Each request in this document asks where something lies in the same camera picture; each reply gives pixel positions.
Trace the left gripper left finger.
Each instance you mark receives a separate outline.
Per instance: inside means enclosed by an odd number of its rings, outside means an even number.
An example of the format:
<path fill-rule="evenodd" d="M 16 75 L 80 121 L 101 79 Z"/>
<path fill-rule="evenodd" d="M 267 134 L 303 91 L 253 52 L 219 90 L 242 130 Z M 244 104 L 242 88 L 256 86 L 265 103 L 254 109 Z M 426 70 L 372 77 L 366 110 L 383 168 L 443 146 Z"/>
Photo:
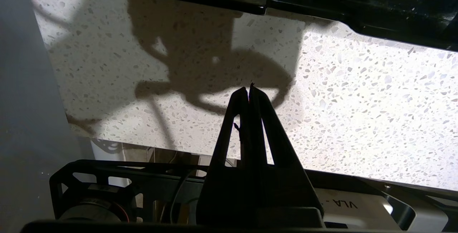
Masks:
<path fill-rule="evenodd" d="M 197 207 L 199 225 L 252 225 L 259 204 L 259 112 L 255 87 L 229 100 Z M 225 165 L 231 132 L 239 135 L 240 164 Z"/>

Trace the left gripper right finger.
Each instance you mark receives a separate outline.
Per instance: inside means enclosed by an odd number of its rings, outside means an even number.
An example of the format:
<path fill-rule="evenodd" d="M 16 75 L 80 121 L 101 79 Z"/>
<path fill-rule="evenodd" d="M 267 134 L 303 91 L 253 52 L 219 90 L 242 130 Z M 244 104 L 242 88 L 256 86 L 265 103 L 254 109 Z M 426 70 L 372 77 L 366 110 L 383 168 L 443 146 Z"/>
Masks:
<path fill-rule="evenodd" d="M 263 227 L 323 227 L 323 208 L 268 96 L 250 85 L 250 133 Z"/>

